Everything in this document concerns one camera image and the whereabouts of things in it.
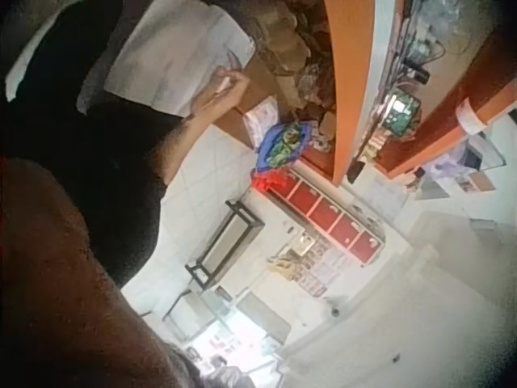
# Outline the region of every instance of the brown skin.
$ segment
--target brown skin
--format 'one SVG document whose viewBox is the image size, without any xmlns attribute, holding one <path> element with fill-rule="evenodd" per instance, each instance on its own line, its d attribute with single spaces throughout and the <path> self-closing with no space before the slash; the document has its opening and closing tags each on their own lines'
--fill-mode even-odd
<svg viewBox="0 0 517 388">
<path fill-rule="evenodd" d="M 226 77 L 232 86 L 217 93 Z M 183 130 L 170 132 L 155 150 L 151 163 L 164 184 L 172 182 L 188 151 L 208 126 L 237 106 L 249 84 L 250 80 L 238 71 L 222 67 L 216 70 L 208 85 L 194 98 L 192 115 L 183 121 Z"/>
</svg>

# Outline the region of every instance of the green circuit board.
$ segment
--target green circuit board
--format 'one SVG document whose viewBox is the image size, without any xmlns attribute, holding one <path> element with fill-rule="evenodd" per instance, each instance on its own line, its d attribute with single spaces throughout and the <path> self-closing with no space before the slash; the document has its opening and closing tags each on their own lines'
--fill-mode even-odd
<svg viewBox="0 0 517 388">
<path fill-rule="evenodd" d="M 389 99 L 389 111 L 382 124 L 395 136 L 402 137 L 420 108 L 420 101 L 398 88 Z"/>
</svg>

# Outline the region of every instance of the red drawer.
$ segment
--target red drawer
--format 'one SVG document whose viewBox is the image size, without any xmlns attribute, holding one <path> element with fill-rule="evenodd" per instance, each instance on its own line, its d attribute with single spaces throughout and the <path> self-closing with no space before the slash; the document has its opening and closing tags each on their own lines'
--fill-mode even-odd
<svg viewBox="0 0 517 388">
<path fill-rule="evenodd" d="M 288 195 L 291 194 L 291 191 L 293 190 L 293 188 L 300 181 L 300 178 L 298 178 L 296 175 L 294 175 L 291 172 L 289 172 L 287 174 L 287 176 L 288 176 L 288 181 L 285 185 L 283 185 L 283 186 L 279 185 L 279 184 L 272 185 L 273 190 L 275 190 L 275 192 L 277 192 L 283 198 L 287 198 Z"/>
<path fill-rule="evenodd" d="M 288 201 L 295 209 L 300 210 L 303 214 L 307 214 L 320 196 L 319 192 L 311 188 L 305 182 L 302 182 L 300 186 L 295 189 Z"/>
<path fill-rule="evenodd" d="M 363 228 L 357 222 L 352 220 L 346 214 L 343 214 L 335 227 L 332 228 L 330 236 L 347 248 L 352 244 L 354 238 L 356 238 L 362 231 Z"/>
<path fill-rule="evenodd" d="M 332 224 L 338 219 L 341 210 L 334 206 L 326 198 L 322 198 L 320 203 L 317 204 L 314 211 L 310 214 L 309 218 L 313 222 L 325 231 L 328 231 Z"/>
<path fill-rule="evenodd" d="M 367 263 L 379 251 L 381 244 L 366 230 L 359 236 L 350 252 L 363 263 Z"/>
</svg>

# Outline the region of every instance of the red cabinet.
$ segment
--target red cabinet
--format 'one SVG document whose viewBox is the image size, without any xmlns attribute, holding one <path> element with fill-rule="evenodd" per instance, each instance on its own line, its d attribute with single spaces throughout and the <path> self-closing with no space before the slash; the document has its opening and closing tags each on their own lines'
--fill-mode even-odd
<svg viewBox="0 0 517 388">
<path fill-rule="evenodd" d="M 285 185 L 273 184 L 273 190 L 277 192 L 283 198 L 287 198 L 293 188 L 300 182 L 300 178 L 294 175 L 292 172 L 287 174 L 287 183 Z"/>
<path fill-rule="evenodd" d="M 292 207 L 300 210 L 302 214 L 307 214 L 314 206 L 316 201 L 320 198 L 320 196 L 321 195 L 319 192 L 311 188 L 305 182 L 301 182 L 291 197 L 288 199 L 288 202 Z"/>
<path fill-rule="evenodd" d="M 336 247 L 353 255 L 362 264 L 369 264 L 384 247 L 384 240 L 369 229 L 364 215 L 335 205 L 328 196 L 308 184 L 293 171 L 288 172 L 285 185 L 273 185 L 276 199 L 298 212 L 317 226 Z"/>
<path fill-rule="evenodd" d="M 319 226 L 324 231 L 328 231 L 340 214 L 341 210 L 326 198 L 322 198 L 319 204 L 316 205 L 316 208 L 314 208 L 314 211 L 309 215 L 309 218 L 315 225 Z"/>
<path fill-rule="evenodd" d="M 332 236 L 338 243 L 348 248 L 363 228 L 346 214 L 343 214 L 341 219 L 330 231 Z"/>
<path fill-rule="evenodd" d="M 363 263 L 367 263 L 377 253 L 380 246 L 380 241 L 377 238 L 364 231 L 354 245 L 350 247 L 350 252 Z"/>
</svg>

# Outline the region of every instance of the shelf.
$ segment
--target shelf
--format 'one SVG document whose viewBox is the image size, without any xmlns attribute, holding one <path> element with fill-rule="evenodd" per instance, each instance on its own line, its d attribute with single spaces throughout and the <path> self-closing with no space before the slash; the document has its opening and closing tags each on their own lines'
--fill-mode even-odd
<svg viewBox="0 0 517 388">
<path fill-rule="evenodd" d="M 456 107 L 469 98 L 473 110 L 489 124 L 517 100 L 515 54 L 506 33 L 494 31 L 481 46 L 463 78 L 418 127 L 415 139 L 389 139 L 376 158 L 377 168 L 394 178 L 429 162 L 460 143 L 466 136 L 456 118 Z"/>
<path fill-rule="evenodd" d="M 339 185 L 353 156 L 372 55 L 374 0 L 325 0 L 336 83 L 338 127 L 332 183 Z"/>
</svg>

